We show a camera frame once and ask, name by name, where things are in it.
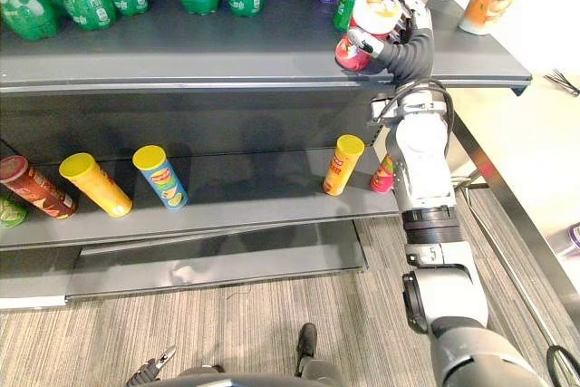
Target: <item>black shoe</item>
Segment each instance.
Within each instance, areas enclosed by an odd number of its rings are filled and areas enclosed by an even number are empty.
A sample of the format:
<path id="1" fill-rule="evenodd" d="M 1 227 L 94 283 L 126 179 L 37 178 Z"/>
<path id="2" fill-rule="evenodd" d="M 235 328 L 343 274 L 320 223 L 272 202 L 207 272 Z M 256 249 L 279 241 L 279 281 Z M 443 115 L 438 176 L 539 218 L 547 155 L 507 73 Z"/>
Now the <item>black shoe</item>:
<path id="1" fill-rule="evenodd" d="M 300 362 L 304 357 L 314 358 L 314 353 L 316 352 L 316 341 L 318 339 L 318 333 L 316 332 L 316 326 L 314 324 L 304 324 L 298 335 L 298 346 L 296 346 L 296 351 L 298 352 L 298 362 L 296 363 L 295 376 L 302 375 L 302 368 L 300 367 Z"/>

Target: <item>store shelf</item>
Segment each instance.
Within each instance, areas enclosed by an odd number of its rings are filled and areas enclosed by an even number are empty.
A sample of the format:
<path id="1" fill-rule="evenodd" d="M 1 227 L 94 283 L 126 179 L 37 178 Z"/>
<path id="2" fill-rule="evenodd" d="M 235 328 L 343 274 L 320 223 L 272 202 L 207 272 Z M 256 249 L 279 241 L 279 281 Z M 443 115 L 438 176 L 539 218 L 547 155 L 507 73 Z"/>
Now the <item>store shelf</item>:
<path id="1" fill-rule="evenodd" d="M 0 256 L 0 310 L 64 305 L 80 247 L 43 248 Z"/>
<path id="2" fill-rule="evenodd" d="M 451 86 L 526 86 L 529 72 L 493 37 L 457 29 L 461 8 L 431 0 L 434 77 Z M 151 0 L 145 15 L 83 32 L 67 22 L 54 38 L 27 42 L 2 30 L 0 92 L 163 92 L 260 88 L 319 89 L 389 82 L 346 72 L 334 61 L 341 33 L 333 8 L 316 0 L 266 0 L 256 17 L 225 5 L 189 15 L 179 0 Z"/>
<path id="3" fill-rule="evenodd" d="M 0 229 L 0 249 L 209 236 L 212 231 L 398 213 L 392 193 L 369 190 L 379 164 L 372 148 L 362 155 L 342 195 L 324 194 L 321 185 L 332 153 L 319 149 L 172 159 L 189 195 L 189 204 L 180 210 L 166 210 L 129 160 L 105 162 L 102 166 L 133 198 L 127 216 L 110 218 L 82 195 L 79 210 L 70 218 L 52 219 L 31 209 L 20 226 Z M 56 170 L 41 167 L 50 179 L 62 180 Z M 76 191 L 73 185 L 64 186 Z"/>
<path id="4" fill-rule="evenodd" d="M 67 298 L 229 285 L 366 269 L 352 221 L 281 227 L 131 251 L 82 251 Z"/>

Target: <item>yellow lid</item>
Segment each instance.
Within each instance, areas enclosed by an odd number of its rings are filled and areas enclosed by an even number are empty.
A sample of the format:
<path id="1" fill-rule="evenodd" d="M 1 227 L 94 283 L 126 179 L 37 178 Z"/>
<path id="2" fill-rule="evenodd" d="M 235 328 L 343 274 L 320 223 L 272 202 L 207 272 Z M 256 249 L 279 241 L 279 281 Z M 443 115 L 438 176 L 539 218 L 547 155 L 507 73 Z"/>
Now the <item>yellow lid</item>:
<path id="1" fill-rule="evenodd" d="M 61 166 L 58 167 L 58 172 L 69 180 L 78 179 L 88 174 L 96 163 L 89 153 L 76 153 L 63 160 Z"/>
<path id="2" fill-rule="evenodd" d="M 149 171 L 161 165 L 165 157 L 165 151 L 159 145 L 146 145 L 133 154 L 133 165 L 142 171 Z"/>
<path id="3" fill-rule="evenodd" d="M 364 151 L 364 142 L 354 135 L 343 135 L 336 142 L 336 148 L 348 156 L 360 156 Z"/>

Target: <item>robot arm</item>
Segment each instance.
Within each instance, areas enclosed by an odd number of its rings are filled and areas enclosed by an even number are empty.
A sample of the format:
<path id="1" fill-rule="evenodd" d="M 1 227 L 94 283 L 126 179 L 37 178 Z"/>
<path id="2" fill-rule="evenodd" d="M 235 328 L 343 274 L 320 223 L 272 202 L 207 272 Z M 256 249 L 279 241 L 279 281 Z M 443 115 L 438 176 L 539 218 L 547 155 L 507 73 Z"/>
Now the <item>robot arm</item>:
<path id="1" fill-rule="evenodd" d="M 389 68 L 399 85 L 392 101 L 372 104 L 372 117 L 391 126 L 387 150 L 394 162 L 394 193 L 407 234 L 407 262 L 415 267 L 402 278 L 409 325 L 430 337 L 439 386 L 544 386 L 504 337 L 486 329 L 487 299 L 459 229 L 445 160 L 447 105 L 437 94 L 447 92 L 430 79 L 430 13 L 421 0 L 400 1 L 411 34 L 391 34 L 398 44 L 360 28 L 350 28 L 348 36 Z"/>

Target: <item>lower shelf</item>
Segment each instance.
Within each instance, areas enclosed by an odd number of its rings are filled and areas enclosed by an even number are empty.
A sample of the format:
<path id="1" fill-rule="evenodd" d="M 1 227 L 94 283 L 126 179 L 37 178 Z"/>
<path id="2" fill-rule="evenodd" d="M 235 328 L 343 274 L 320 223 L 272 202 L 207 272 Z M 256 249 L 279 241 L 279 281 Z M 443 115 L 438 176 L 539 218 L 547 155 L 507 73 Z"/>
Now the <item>lower shelf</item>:
<path id="1" fill-rule="evenodd" d="M 366 267 L 354 223 L 348 220 L 213 237 L 7 251 L 0 257 L 0 309 Z"/>
<path id="2" fill-rule="evenodd" d="M 86 196 L 70 218 L 47 217 L 29 209 L 18 227 L 0 228 L 0 250 L 86 247 L 163 237 L 214 236 L 223 231 L 312 224 L 339 219 L 398 214 L 392 193 L 369 188 L 379 161 L 369 147 L 359 159 L 344 192 L 323 193 L 322 183 L 332 149 L 280 151 L 175 158 L 171 164 L 188 191 L 189 203 L 165 209 L 130 160 L 102 166 L 133 199 L 133 210 L 111 218 Z M 41 167 L 46 177 L 63 182 L 56 166 Z M 63 182 L 65 190 L 76 192 Z"/>
<path id="3" fill-rule="evenodd" d="M 81 252 L 67 298 L 230 285 L 366 268 L 352 221 L 95 251 Z"/>

